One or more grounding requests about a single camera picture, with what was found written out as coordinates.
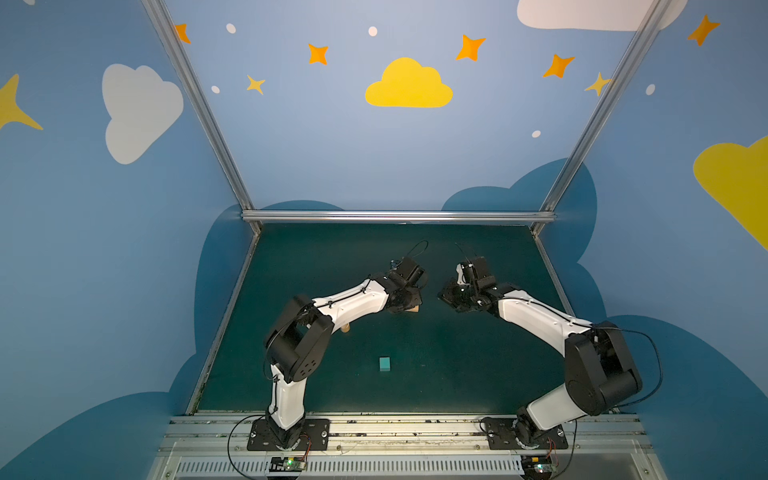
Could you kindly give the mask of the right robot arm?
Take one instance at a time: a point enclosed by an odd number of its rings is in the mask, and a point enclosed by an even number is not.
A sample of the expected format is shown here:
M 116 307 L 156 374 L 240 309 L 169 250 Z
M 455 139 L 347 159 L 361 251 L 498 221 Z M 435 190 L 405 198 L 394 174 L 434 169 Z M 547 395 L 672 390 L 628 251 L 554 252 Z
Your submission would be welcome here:
M 624 335 L 611 322 L 572 317 L 509 284 L 481 289 L 450 280 L 439 297 L 458 312 L 485 311 L 517 325 L 563 357 L 563 384 L 517 412 L 514 435 L 523 448 L 536 448 L 563 423 L 598 416 L 642 389 Z

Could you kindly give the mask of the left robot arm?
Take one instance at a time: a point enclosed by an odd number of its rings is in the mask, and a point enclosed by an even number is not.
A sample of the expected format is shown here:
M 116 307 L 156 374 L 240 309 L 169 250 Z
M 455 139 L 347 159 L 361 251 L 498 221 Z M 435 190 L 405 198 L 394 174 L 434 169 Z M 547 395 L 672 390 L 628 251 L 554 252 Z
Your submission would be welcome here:
M 367 315 L 419 307 L 422 277 L 388 273 L 331 296 L 297 295 L 288 302 L 265 339 L 272 382 L 266 420 L 278 448 L 287 450 L 299 442 L 306 381 L 320 366 L 332 335 Z

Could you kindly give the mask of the right controller board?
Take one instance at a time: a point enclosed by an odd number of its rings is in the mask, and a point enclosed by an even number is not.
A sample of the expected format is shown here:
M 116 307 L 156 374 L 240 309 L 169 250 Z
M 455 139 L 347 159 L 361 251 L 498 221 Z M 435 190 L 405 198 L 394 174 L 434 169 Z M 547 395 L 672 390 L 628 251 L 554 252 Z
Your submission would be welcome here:
M 550 457 L 522 456 L 520 464 L 523 480 L 550 480 L 555 472 L 555 466 Z

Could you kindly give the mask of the controller board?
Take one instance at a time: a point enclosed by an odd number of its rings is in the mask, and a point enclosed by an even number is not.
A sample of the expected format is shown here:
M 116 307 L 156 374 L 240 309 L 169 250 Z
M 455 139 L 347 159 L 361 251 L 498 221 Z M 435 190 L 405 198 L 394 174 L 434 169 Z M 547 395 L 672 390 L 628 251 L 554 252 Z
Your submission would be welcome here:
M 555 472 L 555 466 L 550 457 L 522 456 L 520 464 L 523 480 L 550 480 Z
M 303 457 L 272 457 L 268 472 L 270 474 L 299 475 L 307 469 L 307 460 Z

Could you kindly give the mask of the left controller board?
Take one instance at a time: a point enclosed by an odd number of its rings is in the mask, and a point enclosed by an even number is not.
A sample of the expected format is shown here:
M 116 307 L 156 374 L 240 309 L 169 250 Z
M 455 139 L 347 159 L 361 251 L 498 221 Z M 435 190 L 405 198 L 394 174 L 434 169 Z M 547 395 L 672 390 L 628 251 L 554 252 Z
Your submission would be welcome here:
M 299 475 L 307 469 L 307 460 L 303 457 L 272 457 L 268 472 L 270 474 Z

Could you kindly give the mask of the back aluminium frame bar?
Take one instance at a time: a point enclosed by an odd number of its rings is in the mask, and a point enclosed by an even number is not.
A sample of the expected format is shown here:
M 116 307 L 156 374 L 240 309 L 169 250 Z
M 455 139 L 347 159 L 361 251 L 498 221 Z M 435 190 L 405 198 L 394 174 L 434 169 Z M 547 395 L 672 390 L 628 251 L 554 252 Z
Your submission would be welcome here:
M 329 223 L 551 223 L 552 212 L 244 210 L 245 221 Z

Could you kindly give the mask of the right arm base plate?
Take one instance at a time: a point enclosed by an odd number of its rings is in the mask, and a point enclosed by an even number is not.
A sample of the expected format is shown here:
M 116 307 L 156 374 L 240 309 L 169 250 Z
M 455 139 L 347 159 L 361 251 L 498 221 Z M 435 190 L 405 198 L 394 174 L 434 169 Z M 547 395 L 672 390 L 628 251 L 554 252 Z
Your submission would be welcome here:
M 486 435 L 491 450 L 567 449 L 568 441 L 561 425 L 549 430 L 539 429 L 532 420 L 524 417 L 484 417 L 480 420 L 481 432 Z

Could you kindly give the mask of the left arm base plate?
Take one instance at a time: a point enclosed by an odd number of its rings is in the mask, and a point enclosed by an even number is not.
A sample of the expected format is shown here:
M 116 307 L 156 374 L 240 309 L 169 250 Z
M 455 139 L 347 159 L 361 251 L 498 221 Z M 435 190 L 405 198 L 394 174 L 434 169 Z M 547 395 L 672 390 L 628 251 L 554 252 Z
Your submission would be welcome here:
M 271 418 L 254 421 L 248 442 L 248 451 L 326 451 L 330 435 L 328 419 L 301 419 L 287 430 L 280 428 Z

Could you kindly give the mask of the aluminium front rail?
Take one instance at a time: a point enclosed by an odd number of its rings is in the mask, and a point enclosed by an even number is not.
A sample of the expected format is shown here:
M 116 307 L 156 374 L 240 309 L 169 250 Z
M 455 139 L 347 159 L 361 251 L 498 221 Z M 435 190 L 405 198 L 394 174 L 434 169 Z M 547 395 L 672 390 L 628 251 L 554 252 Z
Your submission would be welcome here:
M 522 456 L 550 457 L 551 479 L 663 479 L 639 418 L 567 422 L 567 449 L 491 450 L 480 414 L 330 414 L 326 451 L 248 451 L 256 413 L 174 417 L 151 479 L 522 479 Z M 299 474 L 270 474 L 272 457 L 303 457 Z

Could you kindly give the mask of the right aluminium frame post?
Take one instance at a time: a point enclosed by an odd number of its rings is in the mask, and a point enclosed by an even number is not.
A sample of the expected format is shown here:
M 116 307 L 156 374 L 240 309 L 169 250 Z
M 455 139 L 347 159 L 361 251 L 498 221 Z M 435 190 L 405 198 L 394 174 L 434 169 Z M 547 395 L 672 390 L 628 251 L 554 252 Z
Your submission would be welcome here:
M 579 136 L 574 149 L 546 195 L 539 209 L 539 214 L 542 218 L 546 218 L 549 222 L 555 220 L 557 206 L 586 160 L 588 153 L 607 124 L 612 111 L 619 103 L 622 94 L 631 82 L 653 42 L 662 30 L 663 19 L 667 11 L 672 8 L 672 5 L 672 0 L 656 0 L 650 3 L 645 16 L 613 72 L 612 81 L 600 95 L 600 99 Z

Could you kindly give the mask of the aluminium frame post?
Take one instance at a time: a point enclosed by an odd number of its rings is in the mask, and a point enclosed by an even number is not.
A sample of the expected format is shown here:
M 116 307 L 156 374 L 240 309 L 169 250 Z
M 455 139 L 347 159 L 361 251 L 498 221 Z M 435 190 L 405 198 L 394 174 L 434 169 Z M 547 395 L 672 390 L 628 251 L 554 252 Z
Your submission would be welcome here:
M 612 81 L 600 95 L 600 99 L 579 136 L 574 149 L 546 195 L 539 209 L 539 214 L 542 218 L 546 218 L 549 222 L 555 220 L 557 206 L 586 160 L 588 153 L 607 124 L 612 111 L 619 103 L 622 94 L 631 82 L 653 42 L 662 30 L 663 19 L 667 11 L 672 8 L 672 5 L 672 0 L 656 0 L 650 3 L 645 16 L 613 72 Z
M 240 205 L 241 214 L 244 214 L 247 210 L 252 210 L 253 202 L 245 182 L 226 144 L 222 131 L 214 118 L 165 2 L 160 0 L 142 0 L 141 3 L 181 81 L 189 102 Z

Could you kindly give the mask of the left aluminium frame post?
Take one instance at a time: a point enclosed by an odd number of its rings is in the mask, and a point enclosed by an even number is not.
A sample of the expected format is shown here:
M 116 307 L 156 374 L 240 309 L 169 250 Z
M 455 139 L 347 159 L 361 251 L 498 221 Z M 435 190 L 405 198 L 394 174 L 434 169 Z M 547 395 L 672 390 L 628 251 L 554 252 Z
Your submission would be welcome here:
M 141 3 L 181 81 L 189 102 L 240 205 L 241 214 L 244 214 L 247 210 L 252 210 L 253 202 L 245 182 L 226 144 L 222 131 L 214 118 L 165 2 L 160 0 L 142 0 Z

